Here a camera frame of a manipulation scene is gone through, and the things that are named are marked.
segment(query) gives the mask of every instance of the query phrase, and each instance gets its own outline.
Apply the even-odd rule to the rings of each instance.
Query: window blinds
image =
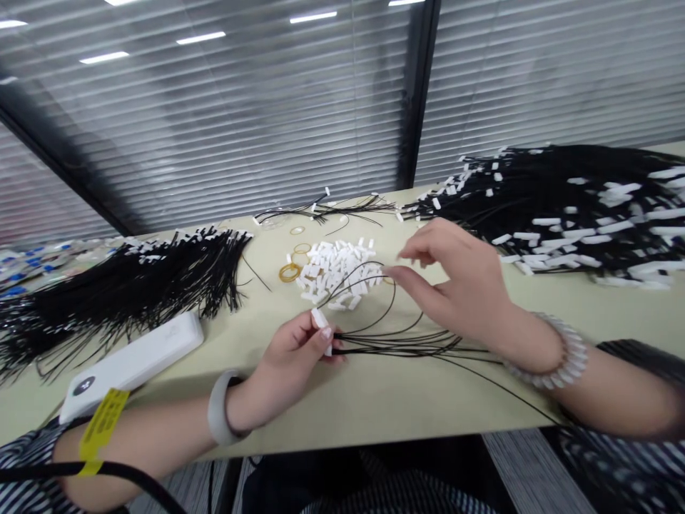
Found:
[[[118,235],[3,124],[0,184],[0,248]]]
[[[375,0],[0,6],[27,23],[0,32],[0,64],[17,77],[13,85],[146,231],[298,204],[324,186],[333,198],[395,187],[407,7]],[[177,43],[207,34],[215,38]],[[128,55],[81,63],[118,52]]]
[[[416,181],[501,146],[685,138],[681,0],[442,0]]]

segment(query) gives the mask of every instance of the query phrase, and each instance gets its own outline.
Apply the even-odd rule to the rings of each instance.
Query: yellow tag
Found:
[[[102,466],[98,459],[100,448],[107,446],[114,432],[116,422],[128,400],[128,391],[110,389],[95,411],[78,446],[78,456],[86,461],[78,476],[97,475]]]

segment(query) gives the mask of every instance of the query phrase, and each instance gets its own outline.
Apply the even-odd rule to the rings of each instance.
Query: white power bank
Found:
[[[203,341],[198,315],[185,312],[107,356],[71,381],[59,413],[60,425],[93,414],[112,388],[133,390],[143,385]]]

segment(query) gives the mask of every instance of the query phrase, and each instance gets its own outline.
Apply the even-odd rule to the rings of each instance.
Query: pile of white connectors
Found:
[[[295,279],[304,290],[302,298],[319,305],[334,293],[328,304],[329,309],[353,311],[369,288],[382,281],[380,264],[360,266],[375,255],[373,239],[368,246],[364,246],[364,238],[360,238],[356,246],[344,241],[315,244],[307,253],[309,264],[302,268],[300,276]]]

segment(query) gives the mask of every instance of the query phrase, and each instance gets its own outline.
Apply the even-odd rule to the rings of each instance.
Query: left hand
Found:
[[[248,432],[295,405],[302,398],[317,362],[345,362],[344,356],[324,356],[328,346],[343,346],[342,341],[333,339],[335,331],[333,325],[319,329],[311,311],[281,325],[252,376],[226,394],[231,429],[236,433]]]

